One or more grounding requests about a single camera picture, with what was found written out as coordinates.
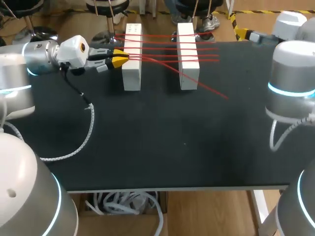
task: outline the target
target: white cable bundle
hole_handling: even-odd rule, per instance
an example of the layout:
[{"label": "white cable bundle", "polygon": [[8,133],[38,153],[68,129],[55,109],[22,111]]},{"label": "white cable bundle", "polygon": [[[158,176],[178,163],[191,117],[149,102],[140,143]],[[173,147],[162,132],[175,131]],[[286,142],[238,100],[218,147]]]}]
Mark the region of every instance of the white cable bundle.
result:
[{"label": "white cable bundle", "polygon": [[[64,155],[64,156],[59,156],[59,157],[54,157],[54,158],[40,158],[42,161],[59,161],[59,160],[64,160],[64,159],[67,159],[69,157],[72,157],[74,156],[75,154],[77,154],[79,151],[81,151],[84,146],[87,144],[88,140],[90,139],[90,136],[92,134],[92,131],[93,131],[93,126],[94,126],[94,119],[95,119],[95,112],[94,112],[94,106],[92,103],[89,104],[89,109],[91,111],[91,122],[90,122],[90,127],[89,127],[89,131],[88,131],[88,134],[85,138],[85,140],[83,141],[83,143],[80,145],[80,147],[77,148],[77,150],[73,151],[72,153],[68,154],[68,155]],[[5,125],[9,126],[13,131],[14,133],[16,134],[16,136],[23,140],[23,137],[21,135],[21,133],[19,132],[19,130],[11,123],[9,122],[5,122],[4,123]]]},{"label": "white cable bundle", "polygon": [[[93,204],[90,204],[88,201],[85,201],[86,205],[91,208],[98,215],[118,215],[118,214],[135,214],[139,215],[143,212],[146,205],[149,202],[149,199],[153,201],[153,207],[157,207],[159,224],[155,232],[155,236],[158,236],[161,233],[163,227],[163,213],[161,207],[158,203],[158,193],[156,192],[156,197],[148,194],[147,192],[112,192],[108,193],[102,201],[103,193],[94,193],[93,194]],[[134,203],[136,199],[141,199],[142,203],[134,208],[131,208],[131,203]],[[105,209],[106,212],[103,212],[99,209],[99,205]]]},{"label": "white cable bundle", "polygon": [[308,123],[308,122],[313,122],[313,118],[311,117],[306,117],[303,119],[300,119],[299,121],[297,121],[296,123],[294,123],[293,125],[291,125],[288,129],[286,129],[286,131],[280,136],[279,140],[277,141],[276,145],[274,145],[274,135],[275,135],[275,130],[276,130],[276,125],[277,125],[277,121],[274,120],[274,122],[272,123],[271,126],[271,131],[270,131],[270,139],[269,139],[269,147],[271,149],[271,151],[277,151],[280,147],[280,145],[283,143],[283,141],[285,140],[285,138],[288,136],[289,133],[292,132],[292,130],[294,130],[296,127],[300,126],[301,124],[304,123]]}]

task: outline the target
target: yellow and black tape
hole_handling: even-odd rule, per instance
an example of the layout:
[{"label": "yellow and black tape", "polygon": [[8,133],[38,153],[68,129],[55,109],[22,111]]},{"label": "yellow and black tape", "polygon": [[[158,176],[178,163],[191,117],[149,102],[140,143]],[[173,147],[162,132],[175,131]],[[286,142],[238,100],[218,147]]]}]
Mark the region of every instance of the yellow and black tape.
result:
[{"label": "yellow and black tape", "polygon": [[271,11],[271,10],[245,10],[245,11],[233,11],[232,13],[245,13],[245,14],[276,14],[283,11],[299,12],[302,14],[315,14],[315,10],[281,10],[281,11]]},{"label": "yellow and black tape", "polygon": [[236,14],[235,13],[232,13],[230,15],[230,21],[232,23],[232,26],[233,26],[233,29],[234,29],[234,33],[235,33],[235,37],[236,37],[236,41],[242,41],[241,37],[237,34],[237,30],[238,30],[238,26],[237,26],[237,23],[236,23]]},{"label": "yellow and black tape", "polygon": [[[138,11],[134,11],[134,10],[126,10],[125,13],[127,13],[127,14],[140,14]],[[213,13],[214,14],[226,14],[225,11],[214,11]],[[145,14],[152,15],[152,12],[146,11]],[[157,11],[157,14],[159,14],[159,15],[170,15],[171,13],[167,12],[167,11]]]},{"label": "yellow and black tape", "polygon": [[[243,11],[232,11],[232,14],[239,14],[239,13],[243,13],[243,14],[277,14],[277,13],[281,13],[283,11],[292,11],[292,12],[299,12],[302,14],[315,14],[315,10],[281,10],[281,11],[272,11],[272,10],[243,10]],[[138,11],[134,11],[134,10],[126,10],[126,13],[129,14],[139,14]],[[152,12],[150,11],[146,11],[146,14],[152,15]],[[170,12],[167,11],[158,11],[157,14],[159,15],[170,15]],[[214,11],[213,14],[227,14],[226,11]]]}]

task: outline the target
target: person's leg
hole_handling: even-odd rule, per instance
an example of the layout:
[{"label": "person's leg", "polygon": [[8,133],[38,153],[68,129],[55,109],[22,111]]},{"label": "person's leg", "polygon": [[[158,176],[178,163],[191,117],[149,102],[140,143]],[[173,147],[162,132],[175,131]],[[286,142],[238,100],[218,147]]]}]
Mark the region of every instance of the person's leg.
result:
[{"label": "person's leg", "polygon": [[189,21],[181,17],[181,13],[176,9],[175,0],[164,0],[164,3],[171,13],[172,23],[177,25],[177,23],[185,23]]}]

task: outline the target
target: coiled cable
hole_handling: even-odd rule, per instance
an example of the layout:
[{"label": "coiled cable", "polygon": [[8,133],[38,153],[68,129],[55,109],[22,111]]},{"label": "coiled cable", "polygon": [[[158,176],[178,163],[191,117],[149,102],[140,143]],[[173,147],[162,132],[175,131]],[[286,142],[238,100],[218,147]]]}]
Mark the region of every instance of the coiled cable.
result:
[{"label": "coiled cable", "polygon": [[280,136],[279,140],[277,141],[276,145],[274,145],[274,135],[275,135],[275,130],[277,126],[277,121],[274,120],[271,126],[271,131],[270,131],[270,138],[269,138],[269,147],[271,151],[277,151],[280,147],[280,145],[283,143],[285,138],[288,136],[289,133],[292,132],[296,127],[300,126],[301,124],[308,123],[308,122],[313,122],[313,118],[311,117],[306,117],[303,119],[300,119],[293,125],[291,125],[286,131]]}]

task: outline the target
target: black cable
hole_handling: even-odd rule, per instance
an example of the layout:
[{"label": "black cable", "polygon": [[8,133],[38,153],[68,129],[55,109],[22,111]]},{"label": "black cable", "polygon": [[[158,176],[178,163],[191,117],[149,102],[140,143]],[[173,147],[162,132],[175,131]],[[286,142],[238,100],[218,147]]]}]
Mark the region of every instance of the black cable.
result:
[{"label": "black cable", "polygon": [[90,105],[91,102],[90,100],[84,95],[84,93],[82,93],[73,83],[70,82],[70,80],[67,77],[67,73],[68,73],[68,69],[70,67],[70,64],[67,63],[61,63],[61,73],[63,76],[64,81],[74,90],[76,91],[82,98],[83,100],[86,102],[86,104]]}]

